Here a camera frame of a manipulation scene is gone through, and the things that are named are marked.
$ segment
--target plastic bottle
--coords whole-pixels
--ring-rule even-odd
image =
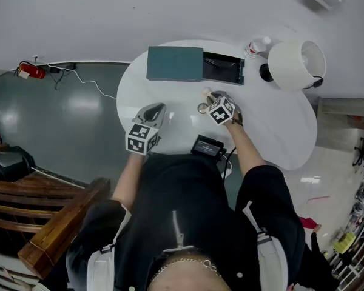
[[[244,55],[247,58],[256,58],[260,53],[267,50],[267,45],[271,43],[271,38],[265,36],[263,39],[253,39],[244,49]]]

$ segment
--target lamp base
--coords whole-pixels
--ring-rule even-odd
[[[259,74],[263,80],[266,82],[272,82],[274,79],[271,76],[271,73],[268,68],[268,64],[263,64],[259,68]]]

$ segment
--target white wall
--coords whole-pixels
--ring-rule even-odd
[[[168,41],[242,45],[282,30],[316,41],[326,55],[326,82],[313,93],[364,96],[364,0],[330,12],[311,0],[0,0],[0,69],[35,54],[48,62],[132,61]]]

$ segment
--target person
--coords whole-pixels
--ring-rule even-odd
[[[332,276],[331,266],[320,251],[317,241],[317,233],[320,229],[321,224],[318,224],[311,233],[311,250],[305,244],[297,282],[315,291],[334,291],[338,288],[340,281]]]
[[[261,290],[257,240],[265,233],[255,224],[268,233],[262,242],[277,238],[283,248],[286,285],[278,290],[295,281],[305,232],[283,174],[266,165],[240,118],[224,125],[244,176],[235,210],[213,159],[153,154],[144,163],[131,154],[111,199],[88,210],[69,248],[76,291]]]

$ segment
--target fire extinguisher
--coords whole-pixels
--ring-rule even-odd
[[[46,71],[44,69],[39,68],[35,65],[28,64],[26,62],[20,63],[18,67],[18,73],[21,71],[27,72],[29,76],[37,79],[43,79],[46,75]]]

